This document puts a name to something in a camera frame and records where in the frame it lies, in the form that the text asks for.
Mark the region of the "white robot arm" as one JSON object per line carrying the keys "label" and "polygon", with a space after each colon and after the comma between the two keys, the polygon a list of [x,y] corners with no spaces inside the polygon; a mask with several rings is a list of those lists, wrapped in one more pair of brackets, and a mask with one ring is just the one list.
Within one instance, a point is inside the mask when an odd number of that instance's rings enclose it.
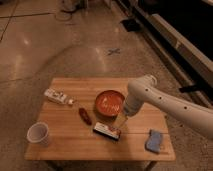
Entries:
{"label": "white robot arm", "polygon": [[125,116],[134,116],[144,103],[149,103],[183,122],[202,136],[213,140],[213,109],[171,96],[158,90],[156,85],[157,79],[153,75],[144,75],[130,80],[122,113]]}

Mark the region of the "thin gripper finger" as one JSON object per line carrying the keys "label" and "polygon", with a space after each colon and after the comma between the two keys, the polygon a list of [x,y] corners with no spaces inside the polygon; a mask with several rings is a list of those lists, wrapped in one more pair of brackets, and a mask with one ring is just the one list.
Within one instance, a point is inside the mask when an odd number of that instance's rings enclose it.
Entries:
{"label": "thin gripper finger", "polygon": [[127,116],[125,116],[125,117],[123,117],[123,120],[122,120],[122,122],[120,123],[120,125],[119,125],[119,129],[126,123],[126,121],[128,120],[128,117]]}

